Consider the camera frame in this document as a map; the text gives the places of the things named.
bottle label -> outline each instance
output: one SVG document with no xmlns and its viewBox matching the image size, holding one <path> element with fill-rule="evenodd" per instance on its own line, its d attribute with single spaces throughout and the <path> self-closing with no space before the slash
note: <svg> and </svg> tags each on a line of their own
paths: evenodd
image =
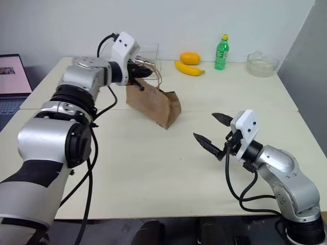
<svg viewBox="0 0 327 245">
<path fill-rule="evenodd" d="M 228 51 L 225 51 L 225 52 L 217 51 L 217 53 L 216 53 L 216 57 L 217 58 L 224 58 L 224 59 L 226 59 L 227 58 L 227 55 L 228 55 Z"/>
</svg>

green soda bottle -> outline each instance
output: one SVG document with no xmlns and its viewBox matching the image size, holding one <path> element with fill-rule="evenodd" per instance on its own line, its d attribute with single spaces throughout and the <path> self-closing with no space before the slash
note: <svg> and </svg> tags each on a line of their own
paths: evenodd
<svg viewBox="0 0 327 245">
<path fill-rule="evenodd" d="M 222 35 L 221 41 L 217 46 L 215 69 L 223 70 L 225 68 L 228 51 L 229 51 L 228 35 L 224 34 Z"/>
</svg>

wire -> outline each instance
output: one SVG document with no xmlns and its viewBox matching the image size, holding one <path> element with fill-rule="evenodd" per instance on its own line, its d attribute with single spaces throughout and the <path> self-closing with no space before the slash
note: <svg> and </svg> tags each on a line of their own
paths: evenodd
<svg viewBox="0 0 327 245">
<path fill-rule="evenodd" d="M 99 116 L 101 116 L 103 113 L 107 112 L 107 111 L 110 110 L 112 107 L 114 107 L 114 106 L 117 104 L 117 102 L 118 102 L 117 96 L 114 94 L 114 92 L 112 91 L 112 89 L 111 89 L 109 86 L 108 86 L 108 88 L 109 88 L 111 94 L 112 94 L 113 97 L 114 97 L 114 102 L 113 102 L 112 105 L 108 106 L 107 108 L 105 108 L 104 110 L 102 110 L 101 112 L 99 112 L 99 113 L 95 116 L 94 121 L 95 121 Z"/>
<path fill-rule="evenodd" d="M 101 49 L 101 46 L 104 44 L 104 42 L 110 38 L 113 38 L 114 41 L 116 41 L 118 36 L 119 36 L 119 34 L 111 33 L 110 35 L 108 35 L 104 39 L 102 39 L 102 41 L 99 43 L 99 46 L 98 46 L 97 57 L 100 57 L 100 49 Z"/>
<path fill-rule="evenodd" d="M 91 164 L 91 171 L 94 168 L 94 165 L 96 164 L 97 158 L 98 158 L 98 153 L 99 153 L 99 145 L 98 145 L 98 141 L 97 138 L 94 134 L 93 128 L 90 127 L 90 131 L 91 131 L 91 136 L 95 145 L 95 153 L 94 153 L 94 158 Z M 67 200 L 77 191 L 77 189 L 84 183 L 84 181 L 87 179 L 88 177 L 88 172 L 86 172 L 86 174 L 84 175 L 84 177 L 80 180 L 80 182 L 70 191 L 70 193 L 61 201 L 60 206 L 61 207 L 65 202 L 67 202 Z"/>
<path fill-rule="evenodd" d="M 241 196 L 237 196 L 235 193 L 231 182 L 230 182 L 230 177 L 229 177 L 229 154 L 230 154 L 230 147 L 226 147 L 226 157 L 225 157 L 225 176 L 226 176 L 226 182 L 227 186 L 229 188 L 230 193 L 233 195 L 235 199 L 237 199 L 240 203 L 240 206 L 243 210 L 248 211 L 248 212 L 267 212 L 267 213 L 274 213 L 277 215 L 280 215 L 279 212 L 271 209 L 249 209 L 243 206 L 243 202 L 249 202 L 257 199 L 262 199 L 262 198 L 273 198 L 275 199 L 275 196 L 273 195 L 257 195 L 251 198 L 243 198 L 245 194 L 253 187 L 253 185 L 256 183 L 258 180 L 258 173 L 254 172 L 254 180 L 242 191 Z"/>
<path fill-rule="evenodd" d="M 90 211 L 90 206 L 91 206 L 91 198 L 92 198 L 92 188 L 93 188 L 93 175 L 92 175 L 92 168 L 91 168 L 91 161 L 90 159 L 88 159 L 87 161 L 87 169 L 88 169 L 88 193 L 87 193 L 87 200 L 86 200 L 86 205 L 85 205 L 85 211 L 84 211 L 84 217 L 83 217 L 83 221 L 82 221 L 82 225 L 80 228 L 80 231 L 78 233 L 78 236 L 75 240 L 75 245 L 79 245 L 85 228 L 86 228 L 86 224 L 87 224 L 87 218 L 88 218 L 88 213 Z"/>
</svg>

yellow banana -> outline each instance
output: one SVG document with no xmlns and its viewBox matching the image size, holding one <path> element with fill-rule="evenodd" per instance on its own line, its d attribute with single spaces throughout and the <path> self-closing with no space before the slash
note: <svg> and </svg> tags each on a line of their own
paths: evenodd
<svg viewBox="0 0 327 245">
<path fill-rule="evenodd" d="M 179 60 L 175 60 L 175 66 L 180 72 L 190 76 L 199 76 L 205 72 L 204 70 L 200 70 L 199 68 L 185 65 Z"/>
</svg>

laptop screen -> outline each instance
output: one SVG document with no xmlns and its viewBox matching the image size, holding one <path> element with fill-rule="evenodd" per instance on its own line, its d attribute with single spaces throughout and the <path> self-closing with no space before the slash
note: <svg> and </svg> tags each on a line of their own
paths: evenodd
<svg viewBox="0 0 327 245">
<path fill-rule="evenodd" d="M 32 92 L 19 55 L 0 55 L 0 95 Z"/>
</svg>

